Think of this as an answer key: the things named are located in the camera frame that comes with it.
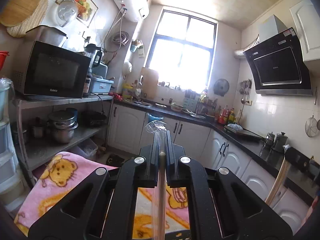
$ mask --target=round wooden board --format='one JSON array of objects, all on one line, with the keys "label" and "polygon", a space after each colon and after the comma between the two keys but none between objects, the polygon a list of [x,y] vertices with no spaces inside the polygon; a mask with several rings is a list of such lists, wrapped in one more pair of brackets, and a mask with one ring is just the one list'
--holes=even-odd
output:
[{"label": "round wooden board", "polygon": [[0,14],[0,23],[6,27],[17,26],[28,19],[40,0],[9,0]]},{"label": "round wooden board", "polygon": [[48,0],[40,0],[38,7],[29,19],[25,20],[22,24],[15,27],[7,27],[7,32],[12,37],[24,37],[28,30],[31,30],[32,28],[37,27],[39,24],[41,24],[47,8]]}]

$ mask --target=picture frame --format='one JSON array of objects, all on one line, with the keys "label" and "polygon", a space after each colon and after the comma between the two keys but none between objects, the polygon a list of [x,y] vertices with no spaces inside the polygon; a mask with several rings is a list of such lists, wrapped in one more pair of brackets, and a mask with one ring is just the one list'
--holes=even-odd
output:
[{"label": "picture frame", "polygon": [[[63,0],[56,0],[56,4],[60,4]],[[95,14],[98,11],[98,6],[92,0],[75,0],[79,13],[77,20],[86,25],[88,28]]]}]

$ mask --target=black cabinet handle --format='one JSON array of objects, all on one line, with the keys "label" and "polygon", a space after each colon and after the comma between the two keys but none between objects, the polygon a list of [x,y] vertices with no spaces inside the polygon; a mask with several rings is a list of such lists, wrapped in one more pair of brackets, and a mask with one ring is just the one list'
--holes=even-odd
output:
[{"label": "black cabinet handle", "polygon": [[226,143],[225,143],[225,142],[224,142],[224,143],[221,145],[221,147],[220,147],[220,150],[219,150],[220,155],[222,154],[221,149],[222,149],[222,147],[223,147],[224,145],[226,145]]},{"label": "black cabinet handle", "polygon": [[180,131],[179,131],[179,133],[178,133],[178,134],[180,134],[180,133],[181,133],[181,129],[182,129],[182,124],[181,124]]},{"label": "black cabinet handle", "polygon": [[226,149],[229,147],[229,144],[227,144],[227,146],[224,148],[224,150],[223,150],[223,153],[222,153],[222,155],[223,155],[223,157],[225,156],[224,155],[224,152],[226,151]]},{"label": "black cabinet handle", "polygon": [[174,131],[173,131],[173,133],[175,133],[175,132],[176,132],[177,125],[178,125],[178,123],[176,122],[176,126],[174,127]]}]

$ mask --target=wooden cutting board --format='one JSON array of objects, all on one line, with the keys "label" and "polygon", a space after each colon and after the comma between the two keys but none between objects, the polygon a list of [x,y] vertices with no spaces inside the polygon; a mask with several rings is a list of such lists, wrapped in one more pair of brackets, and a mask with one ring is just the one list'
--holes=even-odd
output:
[{"label": "wooden cutting board", "polygon": [[0,14],[0,23],[6,27],[17,26],[28,19],[40,0],[9,0]]},{"label": "wooden cutting board", "polygon": [[142,93],[147,94],[147,99],[152,100],[156,97],[159,74],[157,71],[143,67],[141,69],[142,80]]},{"label": "wooden cutting board", "polygon": [[26,35],[27,31],[40,25],[48,8],[48,1],[49,0],[40,0],[39,5],[31,17],[15,27],[7,27],[7,33],[12,37],[21,38]]}]

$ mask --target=white cabinet door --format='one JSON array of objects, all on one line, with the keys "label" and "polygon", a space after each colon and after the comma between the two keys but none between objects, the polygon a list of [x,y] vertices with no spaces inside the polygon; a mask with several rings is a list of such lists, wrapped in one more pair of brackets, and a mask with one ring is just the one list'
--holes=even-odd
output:
[{"label": "white cabinet door", "polygon": [[146,113],[113,105],[109,145],[129,153],[139,154],[139,142]]},{"label": "white cabinet door", "polygon": [[308,209],[307,204],[288,189],[273,210],[287,222],[295,234],[300,228]]},{"label": "white cabinet door", "polygon": [[227,142],[226,147],[222,149],[221,152],[222,158],[217,168],[227,167],[238,178],[241,178],[251,158],[245,152],[243,152],[237,146],[230,142]]},{"label": "white cabinet door", "polygon": [[320,58],[320,17],[310,0],[290,8],[302,48],[304,61]]},{"label": "white cabinet door", "polygon": [[181,121],[177,132],[174,144],[182,146],[186,156],[199,160],[207,142],[210,128]]},{"label": "white cabinet door", "polygon": [[[276,181],[269,172],[253,160],[250,161],[247,169],[241,177],[241,180],[263,201],[267,199],[273,184]],[[285,191],[285,187],[281,187],[280,194],[276,196],[273,201],[273,205],[279,201]]]},{"label": "white cabinet door", "polygon": [[200,157],[200,163],[205,168],[216,169],[222,155],[220,150],[223,151],[226,146],[227,140],[215,130],[211,129],[207,143]]},{"label": "white cabinet door", "polygon": [[[174,138],[177,134],[178,126],[180,121],[164,117],[162,122],[165,122],[166,124],[164,125],[167,130],[170,131],[170,136],[171,136],[171,141],[174,141]],[[143,130],[141,133],[141,138],[140,138],[140,144],[139,144],[139,149],[142,147],[151,145],[153,143],[153,133],[149,133],[146,131],[145,126],[148,124],[148,114],[146,114],[144,124],[143,124]]]}]

